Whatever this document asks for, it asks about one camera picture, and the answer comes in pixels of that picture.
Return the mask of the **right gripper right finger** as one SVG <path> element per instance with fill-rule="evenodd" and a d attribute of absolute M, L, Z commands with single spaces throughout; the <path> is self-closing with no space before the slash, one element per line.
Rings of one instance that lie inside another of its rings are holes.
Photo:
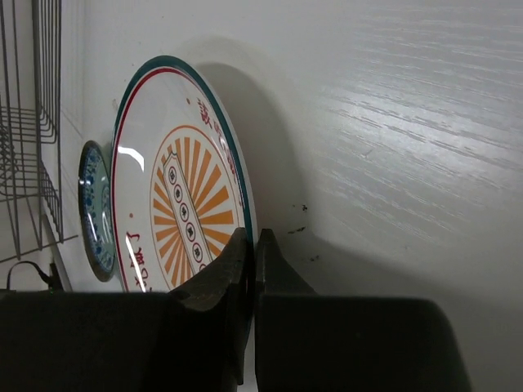
<path fill-rule="evenodd" d="M 425 299 L 322 296 L 272 230 L 256 251 L 260 391 L 469 391 L 449 320 Z"/>

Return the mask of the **blue floral small plate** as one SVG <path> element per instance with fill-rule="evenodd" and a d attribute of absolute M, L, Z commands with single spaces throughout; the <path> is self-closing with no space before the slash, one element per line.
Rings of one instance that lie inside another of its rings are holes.
<path fill-rule="evenodd" d="M 92 272 L 101 282 L 114 274 L 115 248 L 110 206 L 110 171 L 102 148 L 85 143 L 78 167 L 78 211 Z"/>

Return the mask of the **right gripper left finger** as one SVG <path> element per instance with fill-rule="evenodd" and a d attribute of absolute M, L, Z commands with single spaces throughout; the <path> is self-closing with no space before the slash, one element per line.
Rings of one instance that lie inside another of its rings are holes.
<path fill-rule="evenodd" d="M 4 391 L 233 391 L 244 378 L 250 244 L 171 292 L 10 292 Z"/>

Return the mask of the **orange sunburst plate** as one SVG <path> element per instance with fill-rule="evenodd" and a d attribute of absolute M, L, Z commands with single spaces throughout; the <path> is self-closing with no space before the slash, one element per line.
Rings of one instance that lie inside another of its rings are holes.
<path fill-rule="evenodd" d="M 110 180 L 115 253 L 128 292 L 179 287 L 221 255 L 237 228 L 257 241 L 234 128 L 209 83 L 179 58 L 147 60 L 127 85 Z"/>

